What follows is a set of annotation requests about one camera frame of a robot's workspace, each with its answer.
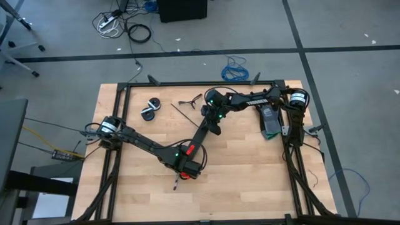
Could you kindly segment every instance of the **black box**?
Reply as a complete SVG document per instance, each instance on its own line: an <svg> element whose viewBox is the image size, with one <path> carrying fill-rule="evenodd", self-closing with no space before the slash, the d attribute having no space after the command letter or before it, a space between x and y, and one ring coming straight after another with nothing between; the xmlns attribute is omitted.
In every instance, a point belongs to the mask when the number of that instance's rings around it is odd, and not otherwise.
<svg viewBox="0 0 400 225"><path fill-rule="evenodd" d="M207 17L207 0L157 0L163 23Z"/></svg>

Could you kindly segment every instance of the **black tape roll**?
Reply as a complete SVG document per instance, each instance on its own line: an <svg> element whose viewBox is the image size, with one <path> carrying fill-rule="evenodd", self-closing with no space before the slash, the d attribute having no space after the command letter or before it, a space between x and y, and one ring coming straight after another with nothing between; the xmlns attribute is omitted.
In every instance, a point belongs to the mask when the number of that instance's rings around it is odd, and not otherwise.
<svg viewBox="0 0 400 225"><path fill-rule="evenodd" d="M152 108L154 111L157 111L158 109L161 108L161 101L160 99L156 97L152 97L147 104L149 105L150 108Z"/></svg>
<svg viewBox="0 0 400 225"><path fill-rule="evenodd" d="M154 111L153 111L152 108L145 108L145 109L143 109L143 110L141 111L141 115L142 115L142 118L143 118L145 121L153 120L153 119L154 119L154 116L155 116Z"/></svg>

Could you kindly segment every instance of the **yellow cable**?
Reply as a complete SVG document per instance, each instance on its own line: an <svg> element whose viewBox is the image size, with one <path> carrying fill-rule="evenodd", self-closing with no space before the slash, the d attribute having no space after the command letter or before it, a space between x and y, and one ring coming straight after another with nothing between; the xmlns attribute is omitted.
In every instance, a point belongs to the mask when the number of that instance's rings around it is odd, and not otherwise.
<svg viewBox="0 0 400 225"><path fill-rule="evenodd" d="M74 152L71 152L71 151L63 150L63 149L60 149L60 148L52 145L51 143L46 141L39 133L37 133L36 131L32 130L31 128L28 128L26 126L22 126L22 128L27 130L27 131L29 131L30 133L33 133L36 137L38 137L44 144L48 145L50 148L53 148L53 149L55 149L57 151L61 151L62 153L71 154L73 156L76 156L76 157L79 157L79 158L82 158L82 159L85 158L83 155L80 155L80 154L77 154L77 153L74 153Z"/></svg>

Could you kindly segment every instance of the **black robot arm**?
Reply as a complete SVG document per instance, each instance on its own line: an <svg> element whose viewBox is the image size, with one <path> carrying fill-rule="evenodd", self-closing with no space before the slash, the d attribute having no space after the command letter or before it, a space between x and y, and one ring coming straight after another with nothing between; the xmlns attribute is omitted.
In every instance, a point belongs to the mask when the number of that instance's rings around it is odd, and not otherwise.
<svg viewBox="0 0 400 225"><path fill-rule="evenodd" d="M96 134L101 138L100 146L106 149L118 150L122 143L133 144L156 156L160 163L167 168L193 179L196 179L205 167L206 153L203 146L201 146L203 148L201 164L188 158L194 146L188 147L183 143L192 141L191 139L185 139L169 146L162 146L127 126L121 118L112 116L103 119Z"/></svg>
<svg viewBox="0 0 400 225"><path fill-rule="evenodd" d="M303 117L309 103L309 95L303 89L272 87L269 90L250 94L227 92L222 95L215 89L210 89L205 94L206 105L201 109L206 118L207 128L214 134L220 135L221 128L218 123L230 111L238 112L249 106L270 104L274 110L283 109L288 112L291 125L287 132L286 143L294 147L303 145L304 130ZM281 99L283 95L291 95L289 104Z"/></svg>

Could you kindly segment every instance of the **wooden tabletop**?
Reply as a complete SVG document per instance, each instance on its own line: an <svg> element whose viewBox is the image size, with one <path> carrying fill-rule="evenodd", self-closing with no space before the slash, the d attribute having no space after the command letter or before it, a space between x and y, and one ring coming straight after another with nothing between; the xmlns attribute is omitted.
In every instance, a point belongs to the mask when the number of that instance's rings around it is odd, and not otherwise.
<svg viewBox="0 0 400 225"><path fill-rule="evenodd" d="M291 88L301 88L300 81L285 81ZM93 122L100 123L113 113L117 84L100 87ZM262 91L265 86L231 86L240 93ZM204 99L190 101L210 86L134 87L131 89L127 125L160 144L170 144L192 138L197 127L176 111L173 103L187 117L200 125L200 108ZM121 95L119 116L124 94ZM140 111L151 98L161 100L161 109L152 121L145 121ZM312 125L307 110L305 126ZM153 155L130 144L123 144L119 170L114 222L138 221L198 221L227 219L277 219L290 213L296 217L288 168L282 159L280 136L266 141L260 133L259 116L253 107L230 112L219 124L220 136L209 133L204 140L208 164L198 179L179 181L173 191L175 173L164 167ZM306 136L304 142L318 148L317 141ZM97 146L87 147L86 155ZM88 157L82 167L72 218L78 218L89 206L97 191L105 150L99 149ZM331 188L319 152L301 147L308 183L315 195L332 212L336 212ZM195 160L201 161L199 151ZM303 211L304 194L299 187ZM104 198L103 218L106 217L109 192Z"/></svg>

